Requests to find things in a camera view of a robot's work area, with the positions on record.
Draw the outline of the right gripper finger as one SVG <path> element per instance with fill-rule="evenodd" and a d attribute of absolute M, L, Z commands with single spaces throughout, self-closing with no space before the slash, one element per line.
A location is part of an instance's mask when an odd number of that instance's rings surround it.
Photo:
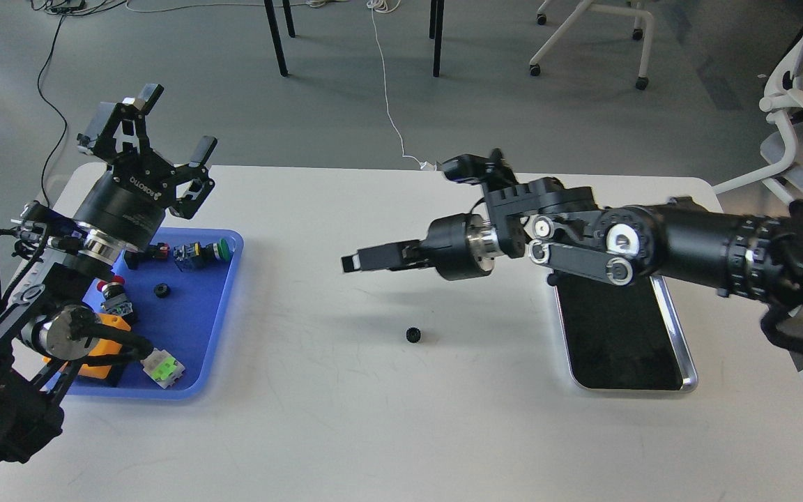
<path fill-rule="evenodd" d="M 353 271 L 404 271 L 425 266 L 420 241 L 397 241 L 358 249 L 341 258 L 344 273 Z"/>

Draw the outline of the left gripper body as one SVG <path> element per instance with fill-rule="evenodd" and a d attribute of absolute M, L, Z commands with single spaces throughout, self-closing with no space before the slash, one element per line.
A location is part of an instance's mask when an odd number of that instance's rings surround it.
<path fill-rule="evenodd" d="M 137 186 L 128 184 L 122 187 L 114 178 L 130 180 L 131 176 L 154 192 L 162 192 L 162 182 L 147 181 L 146 170 L 154 174 L 153 167 L 143 167 L 140 172 L 114 174 L 114 166 L 106 163 L 105 172 L 93 184 L 79 209 L 72 217 L 83 225 L 105 232 L 132 248 L 143 248 L 150 244 L 159 226 L 165 219 L 166 209 L 153 202 L 147 192 L 137 192 Z"/>

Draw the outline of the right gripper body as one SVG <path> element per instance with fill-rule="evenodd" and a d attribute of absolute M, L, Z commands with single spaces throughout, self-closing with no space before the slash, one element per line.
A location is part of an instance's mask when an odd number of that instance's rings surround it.
<path fill-rule="evenodd" d="M 494 269 L 500 246 L 494 226 L 477 213 L 433 220 L 420 249 L 443 279 L 485 277 Z"/>

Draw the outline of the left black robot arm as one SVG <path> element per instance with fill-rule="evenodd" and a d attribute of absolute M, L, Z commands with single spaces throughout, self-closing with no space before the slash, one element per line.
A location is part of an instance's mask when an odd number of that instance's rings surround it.
<path fill-rule="evenodd" d="M 3 230 L 32 252 L 0 291 L 0 463 L 26 463 L 61 434 L 61 401 L 83 365 L 153 352 L 144 337 L 103 324 L 83 298 L 93 282 L 114 276 L 122 251 L 146 249 L 166 214 L 191 219 L 214 188 L 206 167 L 214 137 L 182 165 L 150 145 L 146 117 L 163 89 L 147 84 L 137 98 L 98 106 L 77 148 L 107 168 L 74 216 L 32 202 Z"/>

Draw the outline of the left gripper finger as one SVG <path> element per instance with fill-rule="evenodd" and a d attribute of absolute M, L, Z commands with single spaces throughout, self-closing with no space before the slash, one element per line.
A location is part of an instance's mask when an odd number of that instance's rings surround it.
<path fill-rule="evenodd" d="M 190 220 L 199 210 L 215 181 L 206 163 L 217 146 L 216 137 L 203 136 L 188 163 L 175 167 L 165 179 L 166 209 L 178 218 Z"/>
<path fill-rule="evenodd" d="M 165 159 L 150 145 L 146 117 L 165 88 L 146 84 L 139 96 L 122 102 L 102 102 L 77 149 L 105 161 L 114 172 L 163 172 Z"/>

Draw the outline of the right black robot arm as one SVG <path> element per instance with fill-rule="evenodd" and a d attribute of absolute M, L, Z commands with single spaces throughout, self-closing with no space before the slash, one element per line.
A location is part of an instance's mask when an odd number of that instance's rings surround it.
<path fill-rule="evenodd" d="M 518 181 L 499 149 L 438 169 L 449 181 L 478 185 L 487 216 L 452 214 L 434 220 L 421 241 L 361 248 L 343 257 L 345 273 L 434 268 L 452 282 L 488 276 L 494 258 L 507 255 L 615 286 L 673 277 L 766 304 L 762 333 L 803 355 L 803 199 L 784 218 L 712 213 L 691 197 L 602 208 L 586 185 Z"/>

